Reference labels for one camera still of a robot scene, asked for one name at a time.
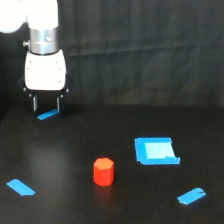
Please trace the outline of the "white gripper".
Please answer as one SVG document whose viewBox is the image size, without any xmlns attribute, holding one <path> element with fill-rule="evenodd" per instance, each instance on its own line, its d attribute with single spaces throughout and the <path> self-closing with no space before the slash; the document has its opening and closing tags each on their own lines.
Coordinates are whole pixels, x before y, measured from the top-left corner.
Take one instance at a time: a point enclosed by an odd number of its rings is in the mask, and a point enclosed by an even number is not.
<svg viewBox="0 0 224 224">
<path fill-rule="evenodd" d="M 62 50 L 51 55 L 35 55 L 30 51 L 25 58 L 24 76 L 18 80 L 23 91 L 63 91 L 69 92 L 74 83 L 67 76 L 65 57 Z M 38 114 L 38 97 L 31 96 L 30 109 Z M 57 110 L 60 117 L 65 114 L 65 97 L 57 97 Z"/>
</svg>

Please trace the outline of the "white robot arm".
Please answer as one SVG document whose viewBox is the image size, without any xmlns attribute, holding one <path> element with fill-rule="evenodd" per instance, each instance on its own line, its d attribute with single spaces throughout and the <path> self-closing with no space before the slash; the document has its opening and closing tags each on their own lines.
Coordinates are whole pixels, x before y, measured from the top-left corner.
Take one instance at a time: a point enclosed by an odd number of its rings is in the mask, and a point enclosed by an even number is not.
<svg viewBox="0 0 224 224">
<path fill-rule="evenodd" d="M 24 76 L 18 81 L 31 99 L 32 111 L 38 109 L 38 91 L 55 91 L 56 112 L 65 114 L 65 94 L 70 91 L 63 50 L 59 48 L 57 0 L 0 0 L 0 33 L 18 31 L 26 23 L 30 39 L 23 41 L 27 49 Z"/>
</svg>

